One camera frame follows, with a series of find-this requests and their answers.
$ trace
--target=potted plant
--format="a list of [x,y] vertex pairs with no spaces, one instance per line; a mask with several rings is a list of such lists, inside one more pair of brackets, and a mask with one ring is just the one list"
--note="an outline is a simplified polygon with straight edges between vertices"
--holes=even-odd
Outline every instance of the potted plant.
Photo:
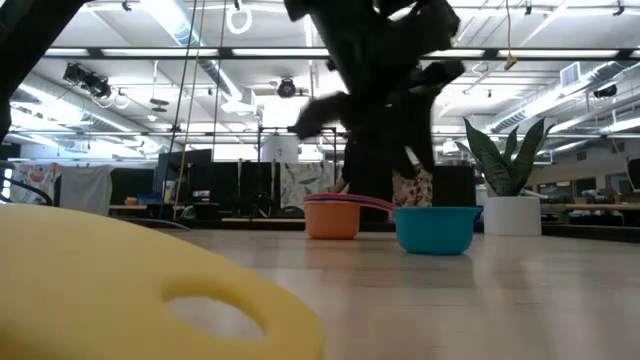
[[511,131],[504,152],[500,153],[487,134],[475,129],[464,119],[469,147],[459,142],[458,147],[473,156],[496,195],[487,198],[484,205],[485,234],[541,235],[540,200],[519,195],[531,175],[536,154],[553,127],[545,130],[544,120],[538,120],[529,129],[514,156],[518,148],[518,127]]

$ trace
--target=ceiling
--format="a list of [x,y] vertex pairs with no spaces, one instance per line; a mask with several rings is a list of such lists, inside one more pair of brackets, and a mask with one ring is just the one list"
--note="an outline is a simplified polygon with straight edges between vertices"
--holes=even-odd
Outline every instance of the ceiling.
[[[129,1],[132,11],[125,12],[121,1],[93,1],[74,17],[54,47],[177,46],[157,16],[147,11],[144,3]],[[454,38],[456,46],[507,46],[509,21],[505,1],[450,0],[449,3],[462,19],[460,31]],[[617,1],[532,0],[532,13],[525,15],[527,3],[525,0],[509,1],[510,43],[513,47],[635,48],[640,45],[640,0],[624,0],[626,11],[621,16],[612,15],[618,9]],[[224,1],[206,1],[204,14],[200,10],[202,2],[198,1],[197,4],[195,19],[203,21],[201,38],[202,43],[208,46],[323,46],[314,29],[310,29],[308,24],[305,26],[305,21],[289,21],[281,0],[245,0],[244,6],[251,12],[252,22],[242,34],[234,34],[223,21]],[[191,16],[194,1],[185,1],[183,5]],[[233,2],[228,1],[227,5],[232,8]],[[240,28],[245,21],[245,14],[234,14],[232,25]],[[62,79],[67,63],[65,60],[43,59],[34,68],[33,75],[67,89],[69,84]],[[185,123],[190,121],[191,131],[213,131],[216,116],[220,125],[216,131],[219,132],[254,132],[257,129],[256,116],[253,114],[228,112],[221,107],[225,101],[222,96],[216,96],[215,83],[194,61],[188,62],[186,68],[184,61],[159,61],[155,86],[153,61],[82,60],[79,63],[87,70],[108,77],[114,94],[118,90],[126,94],[115,103],[114,97],[97,102],[103,107],[111,104],[104,110],[134,122],[140,126],[138,130],[167,131],[176,115],[182,130],[186,130]],[[462,117],[471,119],[476,127],[487,127],[499,114],[530,102],[557,85],[560,70],[570,64],[561,61],[521,61],[506,71],[502,62],[467,61],[467,72],[445,88],[437,100],[433,110],[434,131],[463,132]],[[265,111],[272,112],[269,114],[271,123],[265,124],[267,126],[292,125],[297,111],[307,100],[306,97],[294,97],[286,101],[279,99],[275,95],[275,86],[282,78],[292,78],[298,88],[305,89],[305,94],[311,87],[315,95],[344,88],[339,76],[326,69],[324,61],[222,60],[220,67],[238,88],[253,89],[256,103],[264,104]],[[617,97],[631,96],[637,92],[636,87],[640,86],[637,73],[630,71],[618,80]],[[183,75],[184,88],[180,92]],[[84,111],[99,106],[76,87],[70,92],[86,101],[88,105],[83,106]],[[166,113],[152,112],[153,105],[149,103],[152,97],[170,103],[166,106]],[[562,122],[593,110],[594,105],[603,107],[614,101],[614,98],[607,98],[589,102],[587,97],[580,94],[572,96],[540,115]],[[124,107],[126,98],[129,103]],[[150,121],[150,114],[156,115],[157,120]],[[30,143],[24,137],[10,140]],[[185,144],[184,137],[177,140],[179,144]],[[212,137],[203,136],[191,137],[188,143],[211,144],[212,141]],[[246,148],[253,148],[252,143],[255,142],[255,134],[216,138],[216,143],[238,144]]]

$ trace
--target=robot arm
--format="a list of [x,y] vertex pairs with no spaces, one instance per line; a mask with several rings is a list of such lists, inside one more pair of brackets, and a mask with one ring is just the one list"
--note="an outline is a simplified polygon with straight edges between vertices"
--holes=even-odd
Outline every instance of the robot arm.
[[340,120],[354,136],[368,132],[402,176],[415,176],[406,148],[425,170],[434,166],[431,106],[441,89],[464,73],[459,61],[420,70],[420,56],[451,48],[460,19],[446,0],[420,0],[403,18],[388,15],[410,0],[285,0],[290,18],[311,16],[349,94],[313,99],[293,131],[304,139]]

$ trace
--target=floor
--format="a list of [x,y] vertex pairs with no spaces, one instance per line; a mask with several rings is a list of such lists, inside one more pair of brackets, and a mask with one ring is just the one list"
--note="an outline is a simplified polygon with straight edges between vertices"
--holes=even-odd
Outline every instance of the floor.
[[[640,246],[477,236],[467,255],[408,255],[392,234],[173,232],[289,289],[322,319],[326,359],[624,360],[640,354]],[[256,338],[238,310],[170,304],[223,336]]]

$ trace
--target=yellow foam object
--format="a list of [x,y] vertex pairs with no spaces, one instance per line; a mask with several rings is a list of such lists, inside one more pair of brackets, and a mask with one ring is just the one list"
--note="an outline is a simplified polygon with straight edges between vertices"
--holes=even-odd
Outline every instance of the yellow foam object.
[[[215,337],[166,301],[244,311],[256,341]],[[169,235],[76,211],[0,205],[2,360],[318,360],[323,330],[294,295]]]

